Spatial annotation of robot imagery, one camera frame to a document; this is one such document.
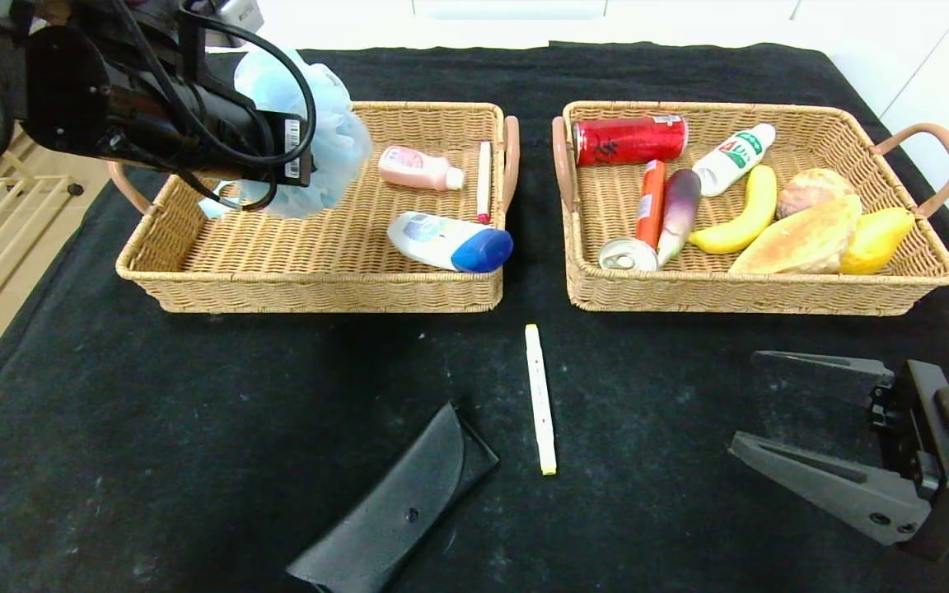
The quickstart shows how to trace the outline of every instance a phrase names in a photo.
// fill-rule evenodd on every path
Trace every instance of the white marker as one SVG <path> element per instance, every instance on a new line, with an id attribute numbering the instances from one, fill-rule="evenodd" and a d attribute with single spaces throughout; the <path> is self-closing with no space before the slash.
<path id="1" fill-rule="evenodd" d="M 482 142 L 482 150 L 478 155 L 478 185 L 475 187 L 475 197 L 478 199 L 478 222 L 489 224 L 489 172 L 493 164 L 493 153 L 489 142 Z"/>
<path id="2" fill-rule="evenodd" d="M 526 326 L 526 361 L 530 364 L 530 395 L 534 402 L 534 428 L 537 448 L 540 450 L 541 473 L 554 476 L 554 429 L 551 427 L 551 407 L 547 399 L 547 380 L 544 378 L 544 353 L 540 347 L 537 324 Z"/>

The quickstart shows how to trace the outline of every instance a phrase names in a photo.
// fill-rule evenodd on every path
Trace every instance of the white wall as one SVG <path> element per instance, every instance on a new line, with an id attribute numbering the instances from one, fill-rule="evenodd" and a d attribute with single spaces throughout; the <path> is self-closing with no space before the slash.
<path id="1" fill-rule="evenodd" d="M 820 49 L 892 131 L 949 128 L 949 0 L 259 0 L 289 48 L 534 48 L 550 40 Z M 934 187 L 933 140 L 903 146 Z"/>

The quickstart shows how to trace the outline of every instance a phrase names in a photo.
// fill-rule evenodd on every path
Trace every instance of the blue bottle cap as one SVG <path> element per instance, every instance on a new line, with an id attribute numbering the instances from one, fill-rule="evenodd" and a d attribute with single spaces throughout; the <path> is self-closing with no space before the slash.
<path id="1" fill-rule="evenodd" d="M 512 255 L 515 241 L 511 233 L 499 229 L 485 229 L 465 240 L 452 252 L 452 266 L 463 273 L 491 273 Z"/>

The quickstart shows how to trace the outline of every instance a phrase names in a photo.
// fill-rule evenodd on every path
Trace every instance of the pink lotion bottle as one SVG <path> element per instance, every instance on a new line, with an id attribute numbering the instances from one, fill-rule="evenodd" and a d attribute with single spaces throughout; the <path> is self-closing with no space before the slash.
<path id="1" fill-rule="evenodd" d="M 437 191 L 458 190 L 464 172 L 444 156 L 429 156 L 410 147 L 386 147 L 380 156 L 380 177 L 392 184 Z"/>

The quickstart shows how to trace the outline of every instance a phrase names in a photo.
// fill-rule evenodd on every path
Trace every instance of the black tablecloth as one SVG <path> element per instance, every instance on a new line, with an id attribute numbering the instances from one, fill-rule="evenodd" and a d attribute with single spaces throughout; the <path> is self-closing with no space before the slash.
<path id="1" fill-rule="evenodd" d="M 0 341 L 0 592 L 297 589 L 283 567 L 450 398 L 501 464 L 393 590 L 949 591 L 949 557 L 878 547 L 727 453 L 736 429 L 771 428 L 746 382 L 754 349 L 893 368 L 914 357 L 949 378 L 949 287 L 888 319 L 588 314 L 566 299 L 549 149 L 566 102 L 833 105 L 884 139 L 825 56 L 648 44 L 304 56 L 355 99 L 492 101 L 519 117 L 504 300 L 485 315 L 169 315 L 113 273 L 137 214 L 106 189 Z M 889 161 L 927 198 L 906 157 Z M 147 194 L 163 181 L 133 177 Z M 949 248 L 949 213 L 933 225 Z M 553 478 L 532 431 L 530 322 Z"/>

